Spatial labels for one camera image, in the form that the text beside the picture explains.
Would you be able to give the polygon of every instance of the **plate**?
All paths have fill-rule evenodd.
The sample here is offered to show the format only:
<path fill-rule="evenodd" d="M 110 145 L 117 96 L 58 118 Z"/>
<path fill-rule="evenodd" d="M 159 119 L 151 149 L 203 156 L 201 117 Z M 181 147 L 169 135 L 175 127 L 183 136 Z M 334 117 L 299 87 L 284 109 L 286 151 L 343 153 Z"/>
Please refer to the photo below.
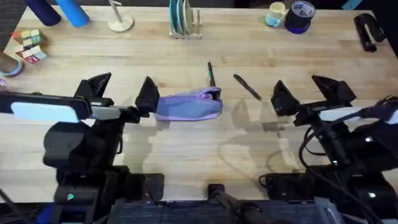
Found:
<path fill-rule="evenodd" d="M 183 0 L 178 0 L 177 2 L 177 29 L 179 34 L 185 33 L 184 27 L 184 13 L 183 13 Z"/>
<path fill-rule="evenodd" d="M 172 29 L 175 32 L 178 32 L 177 29 L 177 0 L 170 0 L 170 5 L 169 5 L 169 14 L 170 14 L 170 22 L 172 24 Z"/>
<path fill-rule="evenodd" d="M 185 31 L 188 34 L 194 33 L 192 17 L 193 17 L 192 9 L 191 9 L 191 5 L 189 4 L 189 0 L 185 0 L 184 1 L 184 26 L 185 26 Z"/>

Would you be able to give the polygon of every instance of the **dish rack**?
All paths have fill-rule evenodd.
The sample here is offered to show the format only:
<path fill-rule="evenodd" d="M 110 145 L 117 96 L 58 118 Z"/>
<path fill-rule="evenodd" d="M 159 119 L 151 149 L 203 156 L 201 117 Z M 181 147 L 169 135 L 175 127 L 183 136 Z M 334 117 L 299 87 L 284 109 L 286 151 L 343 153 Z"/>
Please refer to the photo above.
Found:
<path fill-rule="evenodd" d="M 192 15 L 192 26 L 193 26 L 193 33 L 188 34 L 187 32 L 184 34 L 179 34 L 173 29 L 172 21 L 170 21 L 170 37 L 174 39 L 201 39 L 201 33 L 200 33 L 200 26 L 201 26 L 201 21 L 200 21 L 200 10 L 197 9 L 197 19 L 196 21 L 193 20 L 193 9 L 191 10 L 191 15 Z"/>

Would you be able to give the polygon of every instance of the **white strip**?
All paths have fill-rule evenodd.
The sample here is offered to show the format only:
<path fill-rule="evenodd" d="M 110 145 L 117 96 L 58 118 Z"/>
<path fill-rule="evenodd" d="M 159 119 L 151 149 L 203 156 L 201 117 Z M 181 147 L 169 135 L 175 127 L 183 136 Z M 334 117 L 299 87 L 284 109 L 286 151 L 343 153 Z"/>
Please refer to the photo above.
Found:
<path fill-rule="evenodd" d="M 120 109 L 114 107 L 92 106 L 91 110 L 91 118 L 98 120 L 118 119 L 121 114 Z"/>
<path fill-rule="evenodd" d="M 70 106 L 13 102 L 11 110 L 15 116 L 22 119 L 68 123 L 79 122 L 75 110 Z"/>
<path fill-rule="evenodd" d="M 332 109 L 332 110 L 325 110 L 321 111 L 319 114 L 319 118 L 323 121 L 334 121 L 336 119 L 342 118 L 346 115 L 355 113 L 360 111 L 362 108 L 360 107 L 346 107 L 346 108 L 337 108 L 337 109 Z M 359 120 L 360 117 L 355 117 L 346 120 L 347 122 L 353 122 Z"/>

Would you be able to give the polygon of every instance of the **small boxes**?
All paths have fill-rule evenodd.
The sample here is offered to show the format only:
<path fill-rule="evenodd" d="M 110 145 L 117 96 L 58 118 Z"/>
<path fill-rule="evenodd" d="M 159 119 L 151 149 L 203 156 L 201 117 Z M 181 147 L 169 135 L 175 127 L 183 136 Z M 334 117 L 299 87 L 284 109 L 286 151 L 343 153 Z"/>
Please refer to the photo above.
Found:
<path fill-rule="evenodd" d="M 21 30 L 15 30 L 15 32 L 12 33 L 12 38 L 19 44 L 23 44 L 24 39 L 22 38 Z"/>
<path fill-rule="evenodd" d="M 21 37 L 23 40 L 29 39 L 30 38 L 30 30 L 22 31 Z"/>
<path fill-rule="evenodd" d="M 31 64 L 34 64 L 36 62 L 39 61 L 39 59 L 37 57 L 35 57 L 35 55 L 33 55 L 33 52 L 31 50 L 25 50 L 22 53 L 23 58 L 28 61 Z"/>
<path fill-rule="evenodd" d="M 34 47 L 32 39 L 26 39 L 26 40 L 24 40 L 24 49 L 25 49 L 25 50 L 29 50 L 29 49 L 31 49 L 32 47 Z"/>
<path fill-rule="evenodd" d="M 45 54 L 42 49 L 40 48 L 40 46 L 35 46 L 32 47 L 31 50 L 33 55 L 35 55 L 35 57 L 39 60 L 45 59 L 47 57 L 47 54 Z"/>
<path fill-rule="evenodd" d="M 16 47 L 16 54 L 29 63 L 34 64 L 47 57 L 47 54 L 42 50 L 47 44 L 47 37 L 38 29 L 23 32 L 17 30 L 12 33 L 12 38 L 21 44 Z"/>
<path fill-rule="evenodd" d="M 47 37 L 38 29 L 30 31 L 31 39 L 34 45 L 44 47 L 47 44 Z"/>
<path fill-rule="evenodd" d="M 22 56 L 23 51 L 24 51 L 23 45 L 18 45 L 17 47 L 15 47 L 15 54 L 17 54 L 21 58 L 24 58 L 24 56 Z"/>

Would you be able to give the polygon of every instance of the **mug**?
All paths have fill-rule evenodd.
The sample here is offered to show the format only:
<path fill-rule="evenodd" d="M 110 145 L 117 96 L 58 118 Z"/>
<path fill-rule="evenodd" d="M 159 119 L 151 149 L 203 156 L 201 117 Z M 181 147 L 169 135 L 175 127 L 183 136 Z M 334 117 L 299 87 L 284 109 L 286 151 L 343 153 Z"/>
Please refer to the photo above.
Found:
<path fill-rule="evenodd" d="M 272 27 L 279 26 L 285 14 L 285 9 L 285 5 L 281 2 L 272 3 L 266 16 L 266 24 Z"/>

